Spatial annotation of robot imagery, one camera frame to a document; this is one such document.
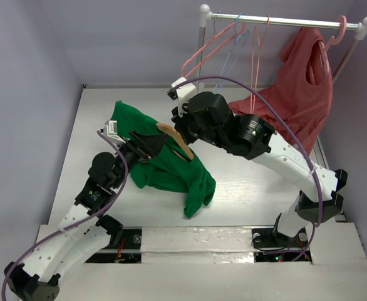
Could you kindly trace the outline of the wooden clothes hanger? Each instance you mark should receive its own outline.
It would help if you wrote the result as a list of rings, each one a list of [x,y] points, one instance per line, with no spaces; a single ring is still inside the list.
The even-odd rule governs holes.
[[[177,132],[172,126],[168,124],[157,122],[156,126],[159,131],[169,135],[178,144],[178,146],[184,151],[185,155],[190,160],[194,159],[194,153],[191,151],[189,146],[184,142],[179,132]]]

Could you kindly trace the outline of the green t shirt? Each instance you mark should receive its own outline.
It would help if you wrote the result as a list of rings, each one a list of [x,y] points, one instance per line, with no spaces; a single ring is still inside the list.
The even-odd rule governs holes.
[[[131,139],[131,131],[142,135],[161,134],[155,119],[122,101],[115,103],[111,119],[117,121],[118,135],[123,138]],[[171,137],[156,158],[136,165],[130,176],[140,189],[149,186],[185,193],[183,214],[188,219],[210,204],[216,188],[215,179],[201,160],[196,155],[190,159]]]

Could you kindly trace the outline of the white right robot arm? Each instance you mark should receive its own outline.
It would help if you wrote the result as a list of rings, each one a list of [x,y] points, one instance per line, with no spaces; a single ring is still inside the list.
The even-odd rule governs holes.
[[[338,193],[348,174],[308,162],[271,124],[256,115],[234,115],[225,98],[212,92],[178,93],[172,122],[186,144],[202,140],[278,173],[299,188],[292,206],[281,213],[271,231],[273,242],[285,246],[309,223],[326,222],[342,211]]]

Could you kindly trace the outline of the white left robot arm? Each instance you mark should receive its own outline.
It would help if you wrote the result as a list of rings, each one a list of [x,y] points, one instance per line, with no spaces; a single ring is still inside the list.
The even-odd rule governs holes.
[[[97,154],[88,179],[55,232],[36,242],[4,269],[1,299],[10,289],[20,300],[54,300],[65,276],[104,247],[121,242],[123,225],[106,212],[122,193],[128,175],[137,164],[157,157],[167,134],[141,135],[112,141],[97,134],[113,152]]]

